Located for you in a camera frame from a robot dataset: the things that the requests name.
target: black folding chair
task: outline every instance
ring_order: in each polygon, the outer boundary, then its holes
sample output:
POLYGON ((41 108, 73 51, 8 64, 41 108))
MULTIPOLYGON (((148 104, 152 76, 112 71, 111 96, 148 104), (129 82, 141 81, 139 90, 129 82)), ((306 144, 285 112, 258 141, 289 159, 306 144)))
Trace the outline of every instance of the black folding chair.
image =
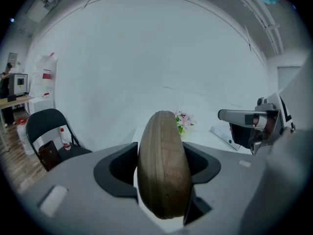
POLYGON ((61 161, 63 162, 67 159, 70 159, 76 156, 91 153, 91 151, 84 149, 83 147, 80 146, 77 138, 72 133, 72 130, 70 129, 65 117, 63 116, 61 112, 59 112, 56 109, 47 109, 47 110, 36 112, 32 114, 27 121, 26 134, 31 144, 31 147, 33 148, 38 159, 40 160, 40 162, 43 164, 44 168, 47 171, 49 169, 47 168, 44 161, 42 160, 42 158, 36 151, 33 143, 46 132, 53 130, 57 127, 63 126, 63 125, 67 126, 71 134, 72 143, 70 144, 71 145, 70 150, 65 150, 64 147, 58 150, 61 161))

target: gray machine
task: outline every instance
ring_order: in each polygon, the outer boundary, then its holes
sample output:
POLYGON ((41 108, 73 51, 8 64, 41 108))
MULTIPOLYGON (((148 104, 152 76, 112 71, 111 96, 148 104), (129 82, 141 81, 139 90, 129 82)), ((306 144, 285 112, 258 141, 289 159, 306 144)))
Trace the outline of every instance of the gray machine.
POLYGON ((27 93, 27 74, 12 73, 9 76, 9 95, 22 96, 27 93))
MULTIPOLYGON (((236 127, 247 128, 240 142, 251 155, 184 143, 193 186, 184 227, 172 234, 262 234, 284 217, 311 173, 312 64, 310 57, 289 86, 259 99, 255 111, 219 111, 234 139, 236 127)), ((124 144, 67 160, 20 201, 52 234, 164 234, 138 206, 137 149, 124 144)))

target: white wall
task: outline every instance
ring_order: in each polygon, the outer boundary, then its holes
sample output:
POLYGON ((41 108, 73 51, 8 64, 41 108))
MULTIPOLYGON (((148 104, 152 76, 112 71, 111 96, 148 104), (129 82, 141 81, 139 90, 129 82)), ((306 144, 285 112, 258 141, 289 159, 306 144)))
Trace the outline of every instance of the white wall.
POLYGON ((283 55, 268 59, 268 92, 270 94, 278 91, 278 66, 301 67, 310 54, 308 48, 289 49, 283 55))
POLYGON ((31 39, 28 34, 21 35, 9 29, 0 44, 0 72, 5 71, 10 52, 17 53, 17 62, 21 63, 21 65, 16 64, 16 69, 12 69, 11 72, 22 72, 25 68, 30 43, 31 39))
POLYGON ((184 0, 91 3, 55 24, 28 63, 51 52, 56 107, 93 151, 120 144, 159 110, 192 113, 194 129, 208 131, 219 109, 254 109, 268 95, 266 69, 246 39, 184 0))

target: wooden table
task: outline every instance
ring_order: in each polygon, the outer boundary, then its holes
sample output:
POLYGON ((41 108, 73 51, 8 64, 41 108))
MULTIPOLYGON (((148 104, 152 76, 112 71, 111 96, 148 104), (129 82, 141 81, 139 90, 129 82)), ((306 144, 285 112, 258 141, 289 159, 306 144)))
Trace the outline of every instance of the wooden table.
MULTIPOLYGON (((16 100, 12 101, 12 102, 8 102, 7 98, 0 99, 0 110, 8 108, 8 107, 15 106, 15 105, 18 105, 18 104, 27 103, 32 98, 33 97, 31 97, 31 96, 20 96, 20 97, 17 97, 16 100)), ((5 127, 4 127, 4 120, 3 120, 2 112, 0 113, 0 117, 1 117, 2 127, 4 129, 4 133, 7 134, 7 131, 6 131, 5 127)), ((9 151, 9 148, 8 148, 6 142, 5 142, 5 139, 4 139, 1 131, 0 131, 0 137, 1 137, 1 140, 2 140, 2 142, 4 144, 5 150, 9 151)))

